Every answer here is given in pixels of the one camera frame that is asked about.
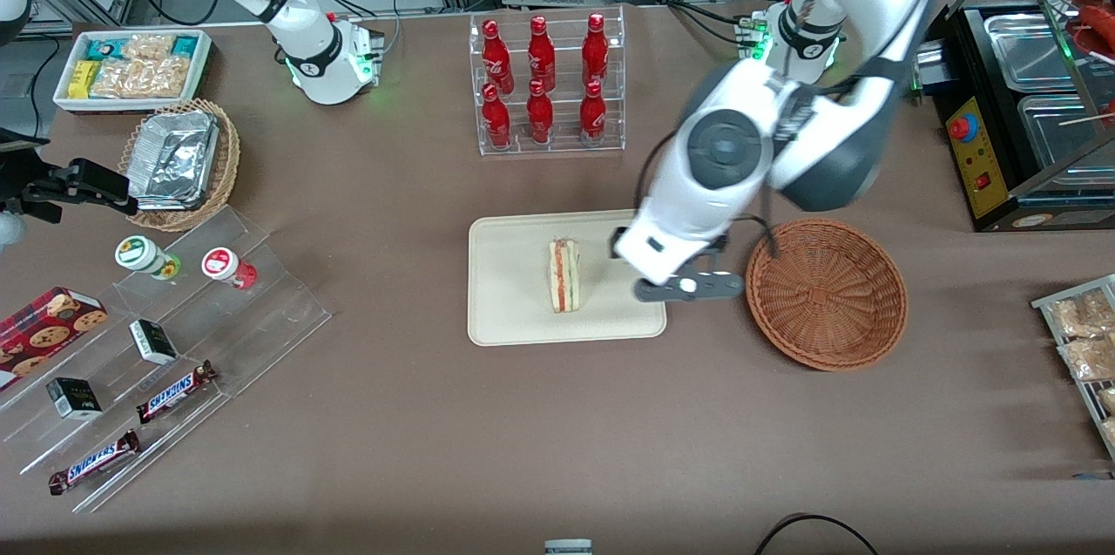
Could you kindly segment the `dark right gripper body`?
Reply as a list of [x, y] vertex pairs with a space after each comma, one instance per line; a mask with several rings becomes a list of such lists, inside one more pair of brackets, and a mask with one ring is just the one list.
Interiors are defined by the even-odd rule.
[[39, 218], [23, 193], [40, 178], [40, 139], [11, 130], [1, 132], [1, 210], [17, 216]]

